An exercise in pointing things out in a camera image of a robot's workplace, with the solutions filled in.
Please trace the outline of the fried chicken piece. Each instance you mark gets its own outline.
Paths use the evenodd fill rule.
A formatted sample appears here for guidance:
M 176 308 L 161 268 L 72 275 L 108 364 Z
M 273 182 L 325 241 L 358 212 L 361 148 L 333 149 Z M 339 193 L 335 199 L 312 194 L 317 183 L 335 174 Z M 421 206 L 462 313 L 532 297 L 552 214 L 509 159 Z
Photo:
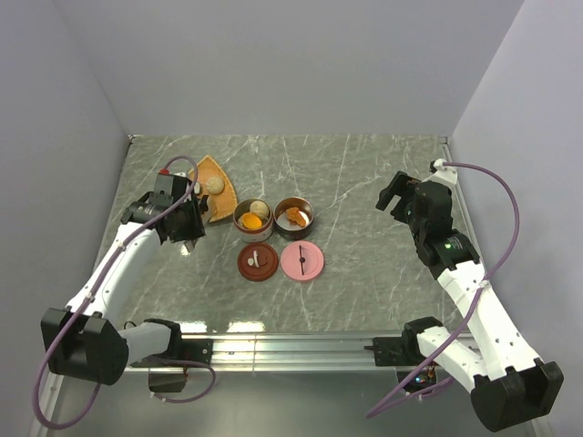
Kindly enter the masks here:
M 294 225 L 297 225 L 301 228 L 305 228 L 307 226 L 306 218 L 303 216 L 302 211 L 297 207 L 287 208 L 286 217 Z

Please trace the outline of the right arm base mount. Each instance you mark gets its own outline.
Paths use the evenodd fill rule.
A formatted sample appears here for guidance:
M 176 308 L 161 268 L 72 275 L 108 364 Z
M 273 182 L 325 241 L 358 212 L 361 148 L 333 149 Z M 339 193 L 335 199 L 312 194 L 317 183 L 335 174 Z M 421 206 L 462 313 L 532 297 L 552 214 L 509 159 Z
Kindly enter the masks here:
M 409 373 L 404 368 L 411 367 L 413 369 L 424 360 L 424 356 L 420 354 L 418 346 L 413 340 L 407 340 L 404 335 L 401 337 L 374 337 L 372 344 L 363 348 L 372 353 L 376 367 L 397 368 L 397 380 L 399 382 Z M 426 388 L 431 390 L 423 394 L 423 397 L 434 396 L 445 388 L 445 385 L 438 387 L 434 362 L 419 371 L 404 386 L 404 391 L 406 394 L 411 394 Z

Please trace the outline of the orange egg tart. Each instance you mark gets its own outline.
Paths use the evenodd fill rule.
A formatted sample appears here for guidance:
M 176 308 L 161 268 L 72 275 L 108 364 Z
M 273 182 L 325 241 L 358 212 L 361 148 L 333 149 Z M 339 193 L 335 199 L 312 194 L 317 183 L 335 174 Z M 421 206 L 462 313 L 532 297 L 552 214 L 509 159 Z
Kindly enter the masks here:
M 238 223 L 246 230 L 261 229 L 263 226 L 262 220 L 250 212 L 243 213 Z

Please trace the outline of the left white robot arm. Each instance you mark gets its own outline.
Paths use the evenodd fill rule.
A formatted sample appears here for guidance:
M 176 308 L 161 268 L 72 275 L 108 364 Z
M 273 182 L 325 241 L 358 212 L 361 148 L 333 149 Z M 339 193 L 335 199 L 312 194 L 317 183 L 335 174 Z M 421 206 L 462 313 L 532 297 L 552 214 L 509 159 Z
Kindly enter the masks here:
M 83 289 L 62 310 L 46 311 L 41 332 L 51 372 L 112 385 L 129 364 L 147 357 L 164 366 L 182 359 L 178 323 L 147 319 L 123 332 L 115 322 L 138 274 L 165 241 L 204 237 L 194 187 L 189 178 L 161 170 L 153 190 L 125 209 L 114 242 Z

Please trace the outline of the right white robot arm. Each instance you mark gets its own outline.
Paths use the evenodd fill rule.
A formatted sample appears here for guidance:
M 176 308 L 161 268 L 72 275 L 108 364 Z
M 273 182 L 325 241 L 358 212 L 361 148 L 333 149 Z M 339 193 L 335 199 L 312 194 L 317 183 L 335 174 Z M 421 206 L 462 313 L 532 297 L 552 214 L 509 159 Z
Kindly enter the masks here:
M 440 366 L 463 385 L 478 420 L 491 432 L 549 414 L 564 381 L 554 361 L 528 344 L 497 297 L 471 240 L 453 226 L 457 174 L 440 168 L 419 180 L 396 173 L 376 204 L 410 229 L 416 254 L 463 315 L 450 332 L 435 318 L 404 326 L 402 354 L 414 365 L 397 388 L 418 397 L 436 394 L 429 369 Z

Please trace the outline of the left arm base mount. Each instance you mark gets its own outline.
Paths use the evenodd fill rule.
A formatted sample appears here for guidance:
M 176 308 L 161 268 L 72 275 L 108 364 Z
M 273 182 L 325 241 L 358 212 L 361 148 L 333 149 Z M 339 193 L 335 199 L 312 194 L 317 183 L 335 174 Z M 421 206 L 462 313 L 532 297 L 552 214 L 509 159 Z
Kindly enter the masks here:
M 144 371 L 149 391 L 159 399 L 199 399 L 216 380 L 210 371 L 213 348 L 209 338 L 186 339 L 174 355 L 147 357 L 130 364 L 127 371 Z

